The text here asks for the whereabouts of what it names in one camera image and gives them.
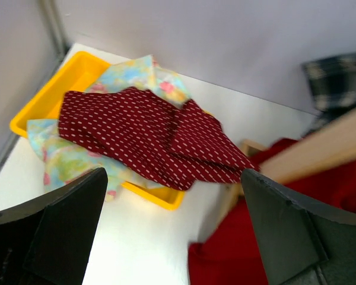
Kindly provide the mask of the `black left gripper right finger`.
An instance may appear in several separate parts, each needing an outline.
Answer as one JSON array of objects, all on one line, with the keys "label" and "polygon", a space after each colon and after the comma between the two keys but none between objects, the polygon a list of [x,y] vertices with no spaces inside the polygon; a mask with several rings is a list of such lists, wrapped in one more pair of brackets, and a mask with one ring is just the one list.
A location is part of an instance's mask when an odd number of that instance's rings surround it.
[{"label": "black left gripper right finger", "polygon": [[356,284],[356,214],[241,174],[269,284]]}]

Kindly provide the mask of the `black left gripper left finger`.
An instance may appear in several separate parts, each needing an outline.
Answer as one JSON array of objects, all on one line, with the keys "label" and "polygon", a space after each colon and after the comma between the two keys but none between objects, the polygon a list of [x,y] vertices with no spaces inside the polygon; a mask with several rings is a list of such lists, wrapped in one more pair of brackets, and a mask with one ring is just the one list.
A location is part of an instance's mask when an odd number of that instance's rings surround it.
[{"label": "black left gripper left finger", "polygon": [[107,189],[96,168],[0,211],[0,284],[82,284]]}]

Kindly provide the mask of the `pastel floral skirt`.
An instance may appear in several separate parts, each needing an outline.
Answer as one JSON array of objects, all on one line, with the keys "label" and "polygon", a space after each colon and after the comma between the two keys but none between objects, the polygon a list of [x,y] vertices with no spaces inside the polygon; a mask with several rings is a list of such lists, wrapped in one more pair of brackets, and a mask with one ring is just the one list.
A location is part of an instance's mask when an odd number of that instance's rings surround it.
[{"label": "pastel floral skirt", "polygon": [[[86,91],[116,93],[127,87],[150,89],[177,107],[190,99],[190,93],[178,74],[160,67],[152,55],[108,67]],[[56,119],[27,121],[27,136],[31,148],[44,163],[43,184],[46,192],[58,189],[98,167],[105,168],[108,175],[108,201],[114,199],[116,191],[125,182],[146,189],[160,188],[159,184],[143,178],[122,163],[62,139]]]}]

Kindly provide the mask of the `red polka dot skirt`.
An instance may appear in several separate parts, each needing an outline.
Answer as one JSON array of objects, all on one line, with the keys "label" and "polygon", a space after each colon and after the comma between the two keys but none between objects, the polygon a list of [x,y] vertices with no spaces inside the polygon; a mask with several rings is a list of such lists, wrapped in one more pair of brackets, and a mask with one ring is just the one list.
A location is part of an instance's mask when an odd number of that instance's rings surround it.
[{"label": "red polka dot skirt", "polygon": [[63,139],[179,191],[196,181],[236,183],[253,167],[195,101],[175,107],[135,87],[109,94],[67,92],[58,129]]}]

